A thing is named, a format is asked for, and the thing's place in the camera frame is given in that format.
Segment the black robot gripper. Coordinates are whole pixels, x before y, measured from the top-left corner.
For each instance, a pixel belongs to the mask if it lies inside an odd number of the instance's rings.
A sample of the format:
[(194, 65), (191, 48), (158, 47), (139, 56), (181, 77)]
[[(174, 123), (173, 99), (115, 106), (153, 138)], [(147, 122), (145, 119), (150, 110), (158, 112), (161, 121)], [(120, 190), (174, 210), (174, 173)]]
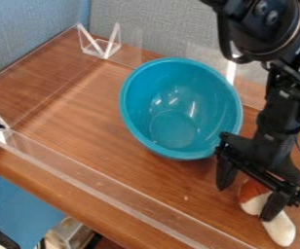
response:
[(274, 191), (259, 215), (265, 222), (274, 219), (286, 205), (300, 205), (300, 169), (290, 157), (298, 134), (300, 126), (281, 130), (258, 127), (253, 138), (221, 133), (215, 150), (217, 187), (221, 191), (226, 189), (241, 170)]

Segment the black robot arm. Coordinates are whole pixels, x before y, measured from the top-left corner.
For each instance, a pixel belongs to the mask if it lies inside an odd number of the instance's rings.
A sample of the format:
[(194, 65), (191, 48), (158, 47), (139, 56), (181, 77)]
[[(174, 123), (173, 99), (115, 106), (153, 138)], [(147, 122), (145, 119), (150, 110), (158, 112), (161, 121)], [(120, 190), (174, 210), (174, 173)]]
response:
[(247, 139), (221, 134), (217, 186), (243, 171), (271, 190), (259, 218), (269, 222), (300, 205), (300, 169), (290, 153), (300, 147), (300, 0), (199, 0), (217, 13), (221, 51), (238, 64), (258, 61), (269, 72), (266, 105)]

